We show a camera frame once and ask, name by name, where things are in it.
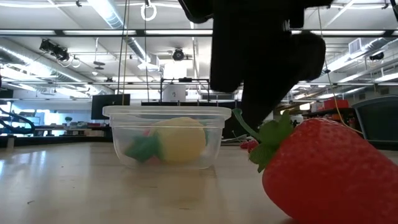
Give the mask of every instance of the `ceiling beam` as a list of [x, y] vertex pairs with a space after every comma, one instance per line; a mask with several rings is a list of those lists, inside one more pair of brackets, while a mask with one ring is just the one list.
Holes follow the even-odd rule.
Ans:
[[[321, 35], [324, 38], [346, 37], [398, 37], [398, 29], [303, 29], [291, 30], [293, 34], [303, 31]], [[211, 29], [136, 29], [129, 30], [130, 37], [212, 37]], [[122, 29], [0, 29], [4, 37], [125, 37]]]

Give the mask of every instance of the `ceiling light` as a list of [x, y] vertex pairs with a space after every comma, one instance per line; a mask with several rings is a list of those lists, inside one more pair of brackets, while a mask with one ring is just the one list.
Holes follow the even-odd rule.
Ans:
[[331, 98], [331, 97], [338, 96], [338, 95], [340, 95], [340, 93], [335, 93], [335, 94], [328, 93], [328, 94], [318, 96], [318, 98], [319, 99], [327, 99], [327, 98]]
[[54, 30], [0, 30], [0, 35], [55, 35]]
[[306, 94], [300, 94], [300, 95], [295, 96], [294, 99], [295, 100], [299, 100], [299, 99], [304, 98], [304, 97], [306, 97]]
[[382, 35], [384, 30], [313, 30], [311, 31], [316, 35]]
[[300, 110], [309, 110], [309, 109], [311, 109], [311, 106], [309, 103], [300, 105]]
[[363, 89], [365, 89], [365, 87], [355, 88], [355, 89], [353, 89], [353, 90], [350, 90], [350, 91], [345, 92], [344, 94], [355, 93], [356, 91], [363, 90]]
[[147, 35], [212, 35], [212, 30], [146, 30]]
[[67, 88], [59, 88], [57, 89], [57, 92], [67, 95], [67, 96], [72, 96], [72, 97], [76, 97], [76, 98], [87, 98], [88, 96], [84, 93], [80, 93], [79, 91], [75, 91], [75, 90], [70, 90]]
[[384, 82], [388, 80], [393, 80], [398, 78], [398, 73], [390, 74], [390, 75], [384, 75], [383, 77], [377, 78], [374, 81], [375, 82]]
[[348, 81], [354, 80], [354, 79], [356, 79], [358, 77], [360, 77], [360, 75], [350, 75], [349, 77], [346, 77], [346, 78], [344, 78], [344, 79], [342, 79], [342, 80], [340, 80], [338, 82], [339, 83], [348, 82]]
[[65, 30], [65, 35], [136, 35], [135, 30]]
[[13, 87], [17, 87], [17, 88], [22, 88], [22, 89], [24, 89], [24, 90], [36, 91], [35, 88], [33, 88], [33, 87], [31, 87], [31, 86], [28, 86], [28, 85], [25, 85], [25, 84], [19, 84], [19, 85], [8, 84], [8, 85], [13, 86]]

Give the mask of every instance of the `plastic container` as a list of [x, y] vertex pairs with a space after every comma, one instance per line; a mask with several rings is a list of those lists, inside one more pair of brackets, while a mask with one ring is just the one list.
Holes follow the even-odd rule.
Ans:
[[205, 169], [217, 158], [228, 108], [105, 106], [116, 154], [128, 167]]

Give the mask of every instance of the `ventilation pipe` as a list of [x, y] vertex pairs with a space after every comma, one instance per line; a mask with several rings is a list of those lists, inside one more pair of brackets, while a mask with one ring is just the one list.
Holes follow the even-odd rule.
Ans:
[[[60, 75], [68, 77], [74, 82], [92, 82], [91, 79], [68, 68], [64, 68], [61, 65], [5, 38], [0, 38], [0, 51], [3, 54], [7, 54], [9, 58], [18, 58], [18, 60], [14, 60], [19, 62], [17, 64], [33, 66], [35, 69], [39, 69], [40, 72], [47, 71], [51, 73], [52, 70], [56, 70]], [[91, 86], [99, 93], [114, 94], [114, 91], [108, 87], [102, 85], [90, 85], [90, 87]]]
[[370, 38], [358, 38], [354, 40], [352, 43], [350, 43], [349, 48], [347, 52], [334, 57], [332, 60], [329, 60], [327, 62], [328, 64], [328, 69], [333, 72], [338, 69], [343, 68], [346, 65], [349, 65], [350, 63], [353, 63], [356, 61], [356, 59], [360, 57], [368, 57], [372, 56], [374, 54], [377, 54], [379, 52], [382, 52], [385, 50], [385, 48], [393, 43], [396, 38], [389, 37], [389, 38], [377, 38], [377, 39], [370, 39]]
[[[116, 9], [116, 4], [113, 0], [87, 0], [93, 9], [105, 20], [105, 22], [112, 29], [123, 29], [126, 26], [123, 24], [123, 19]], [[129, 37], [126, 41], [131, 50], [138, 56], [139, 60], [144, 62], [151, 62], [150, 55], [147, 55], [145, 50], [138, 44], [137, 40]]]

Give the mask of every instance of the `wire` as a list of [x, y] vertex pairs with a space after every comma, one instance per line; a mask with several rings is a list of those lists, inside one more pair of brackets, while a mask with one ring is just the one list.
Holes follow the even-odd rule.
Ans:
[[124, 106], [124, 86], [126, 84], [126, 69], [127, 69], [127, 42], [129, 38], [129, 21], [130, 21], [130, 7], [127, 10], [127, 25], [126, 25], [126, 44], [125, 45], [125, 54], [124, 54], [124, 73], [123, 73], [123, 94], [122, 94], [122, 106]]
[[[144, 23], [144, 29], [147, 30], [147, 21]], [[145, 45], [145, 51], [147, 51], [147, 37], [144, 37], [144, 45]], [[149, 102], [149, 80], [148, 80], [148, 62], [147, 62], [147, 57], [148, 54], [145, 54], [145, 75], [147, 78], [147, 96], [148, 96], [148, 102]]]
[[[322, 29], [322, 20], [321, 20], [320, 8], [318, 8], [318, 19], [319, 19], [319, 26], [320, 26], [321, 37], [323, 38], [323, 29]], [[328, 70], [328, 62], [327, 62], [326, 60], [325, 60], [325, 66], [326, 66], [326, 70]], [[339, 116], [339, 118], [340, 118], [341, 123], [342, 123], [344, 126], [346, 126], [347, 128], [350, 128], [350, 129], [352, 129], [353, 131], [356, 131], [356, 132], [359, 133], [359, 134], [363, 134], [361, 131], [358, 131], [357, 129], [354, 129], [354, 128], [348, 126], [348, 125], [344, 122], [344, 119], [343, 119], [343, 117], [341, 116], [340, 109], [339, 109], [338, 104], [337, 104], [337, 97], [336, 97], [335, 90], [333, 89], [333, 85], [332, 85], [332, 83], [331, 83], [331, 80], [330, 80], [330, 74], [329, 74], [329, 72], [327, 72], [326, 74], [328, 75], [328, 80], [329, 80], [329, 84], [330, 84], [330, 90], [331, 90], [331, 92], [332, 92], [332, 94], [333, 94], [333, 99], [335, 100], [335, 106], [336, 106], [337, 113], [338, 113], [338, 116]]]
[[15, 118], [25, 121], [26, 123], [28, 123], [30, 125], [30, 129], [25, 131], [21, 128], [14, 128], [14, 127], [6, 124], [2, 119], [0, 119], [0, 124], [3, 125], [5, 129], [10, 130], [11, 133], [13, 133], [13, 134], [31, 134], [35, 131], [35, 124], [33, 122], [29, 121], [27, 118], [24, 118], [23, 116], [19, 116], [18, 114], [6, 112], [1, 108], [0, 108], [0, 111], [4, 114], [9, 115], [10, 119], [12, 119], [12, 117], [15, 117]]
[[124, 18], [123, 18], [123, 29], [122, 29], [122, 38], [121, 38], [121, 43], [120, 43], [120, 54], [119, 54], [119, 71], [118, 71], [118, 93], [119, 94], [119, 90], [120, 90], [120, 69], [122, 67], [122, 53], [123, 53], [123, 41], [124, 41], [124, 31], [126, 31], [126, 17], [127, 17], [127, 0], [125, 2], [125, 7], [124, 7]]

